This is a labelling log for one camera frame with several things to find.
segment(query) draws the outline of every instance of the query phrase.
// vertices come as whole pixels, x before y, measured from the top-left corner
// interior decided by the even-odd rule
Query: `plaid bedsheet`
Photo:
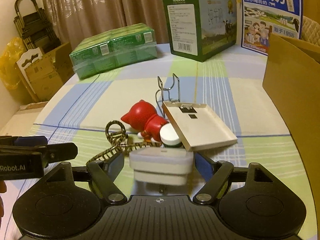
[[[91,157],[110,147],[104,134],[105,125],[111,120],[120,120],[140,99],[156,106],[157,76],[165,87],[170,87],[175,73],[180,78],[181,101],[208,104],[238,137],[236,145],[216,149],[211,158],[227,160],[236,166],[259,162],[269,169],[307,207],[306,221],[299,236],[316,240],[315,207],[302,161],[284,121],[262,88],[267,57],[237,45],[203,63],[170,54],[168,44],[158,45],[158,52],[156,60],[83,81],[73,76],[40,113],[29,135],[44,135],[50,144],[74,142],[79,152],[71,163],[83,166]],[[177,98],[177,86],[171,97]],[[139,141],[130,127],[125,127],[134,140]],[[12,206],[36,181],[6,182],[8,192],[2,194],[5,212],[0,239],[13,240],[21,236],[12,217]],[[115,183],[127,196],[158,194],[157,185],[134,181],[128,159]],[[170,195],[193,196],[203,184],[204,180],[194,170],[187,185],[169,187],[168,191]],[[86,183],[77,185],[88,188]]]

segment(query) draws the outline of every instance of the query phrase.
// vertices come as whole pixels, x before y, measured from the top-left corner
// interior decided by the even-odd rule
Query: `white bottle cap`
[[[168,146],[175,146],[181,143],[181,140],[171,123],[167,123],[161,127],[160,138],[161,141]]]

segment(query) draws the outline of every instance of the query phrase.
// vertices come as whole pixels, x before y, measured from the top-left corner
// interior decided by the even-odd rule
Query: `person's finger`
[[[0,193],[6,193],[7,192],[7,186],[3,180],[0,181]]]
[[[0,218],[3,217],[3,216],[4,216],[4,207],[3,207],[2,198],[0,197]]]

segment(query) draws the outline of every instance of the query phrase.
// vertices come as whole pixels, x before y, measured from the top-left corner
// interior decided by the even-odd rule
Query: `yellow plastic bag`
[[[15,64],[26,52],[21,38],[13,38],[0,57],[0,78],[8,90],[18,89],[20,77]]]

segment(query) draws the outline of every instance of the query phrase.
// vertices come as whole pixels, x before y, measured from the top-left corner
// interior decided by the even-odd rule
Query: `cartoon family illustration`
[[[245,37],[247,42],[259,43],[262,46],[269,47],[269,27],[263,21],[260,23],[255,22],[248,27],[248,33]]]

